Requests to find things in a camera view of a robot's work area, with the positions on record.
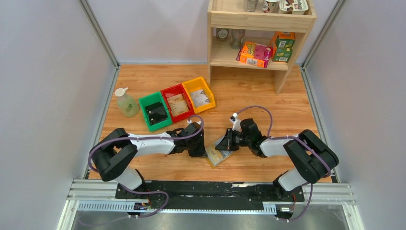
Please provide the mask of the yellow leather card holder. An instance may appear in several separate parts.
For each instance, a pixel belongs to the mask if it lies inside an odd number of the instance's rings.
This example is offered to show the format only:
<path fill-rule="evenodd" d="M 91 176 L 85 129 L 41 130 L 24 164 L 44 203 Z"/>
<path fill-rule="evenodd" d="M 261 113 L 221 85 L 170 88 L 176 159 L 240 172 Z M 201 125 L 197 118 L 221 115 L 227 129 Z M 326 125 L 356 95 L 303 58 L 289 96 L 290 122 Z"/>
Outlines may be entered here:
<path fill-rule="evenodd" d="M 233 151 L 215 149 L 215 147 L 220 143 L 222 139 L 223 137 L 219 138 L 205 148 L 207 156 L 206 160 L 212 168 L 217 167 L 234 153 Z"/>

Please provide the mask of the beige cards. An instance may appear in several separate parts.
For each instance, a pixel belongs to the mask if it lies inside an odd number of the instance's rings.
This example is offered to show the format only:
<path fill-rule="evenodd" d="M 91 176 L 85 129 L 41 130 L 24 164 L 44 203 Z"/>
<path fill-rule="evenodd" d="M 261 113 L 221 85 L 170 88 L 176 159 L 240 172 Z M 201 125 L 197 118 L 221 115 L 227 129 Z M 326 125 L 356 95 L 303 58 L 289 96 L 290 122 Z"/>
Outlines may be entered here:
<path fill-rule="evenodd" d="M 188 105 L 186 100 L 184 99 L 182 94 L 177 94 L 172 97 L 167 98 L 169 103 L 169 107 L 171 109 L 171 114 L 175 116 L 179 116 L 189 111 Z"/>

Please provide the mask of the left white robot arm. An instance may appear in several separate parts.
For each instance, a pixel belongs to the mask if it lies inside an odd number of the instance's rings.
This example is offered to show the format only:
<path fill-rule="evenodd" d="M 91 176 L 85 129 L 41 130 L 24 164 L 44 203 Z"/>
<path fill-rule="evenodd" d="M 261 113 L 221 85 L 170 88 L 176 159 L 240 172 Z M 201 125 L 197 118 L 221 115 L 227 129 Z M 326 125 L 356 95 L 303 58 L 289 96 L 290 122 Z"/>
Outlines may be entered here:
<path fill-rule="evenodd" d="M 124 128 L 117 128 L 90 150 L 88 162 L 103 181 L 116 181 L 124 188 L 134 191 L 142 185 L 143 178 L 137 170 L 130 167 L 133 158 L 185 151 L 190 157 L 205 156 L 204 129 L 201 123 L 192 122 L 186 128 L 158 135 L 129 134 Z"/>

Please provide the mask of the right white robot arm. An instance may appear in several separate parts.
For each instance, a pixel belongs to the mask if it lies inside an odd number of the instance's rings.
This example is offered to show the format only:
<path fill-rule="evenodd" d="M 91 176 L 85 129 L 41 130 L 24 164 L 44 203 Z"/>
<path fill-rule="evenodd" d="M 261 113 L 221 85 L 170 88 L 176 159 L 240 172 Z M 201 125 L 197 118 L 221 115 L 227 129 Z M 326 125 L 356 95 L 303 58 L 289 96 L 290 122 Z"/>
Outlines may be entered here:
<path fill-rule="evenodd" d="M 216 143 L 219 152 L 234 152 L 247 147 L 257 157 L 288 156 L 294 167 L 273 181 L 276 194 L 286 194 L 304 184 L 315 184 L 328 177 L 339 159 L 313 131 L 295 136 L 267 137 L 252 118 L 240 121 L 240 130 L 227 129 Z"/>

